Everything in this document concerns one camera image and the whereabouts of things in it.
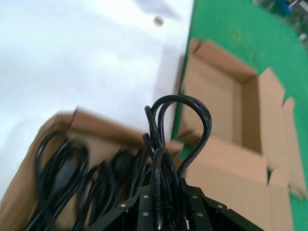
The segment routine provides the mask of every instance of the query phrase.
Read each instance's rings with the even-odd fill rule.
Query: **green mat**
[[[259,73],[271,67],[295,99],[294,117],[308,185],[308,58],[295,33],[250,0],[195,0],[190,39],[211,39]],[[177,108],[173,138],[179,128]],[[182,155],[187,155],[185,147]],[[290,196],[294,228],[308,230],[308,200]]]

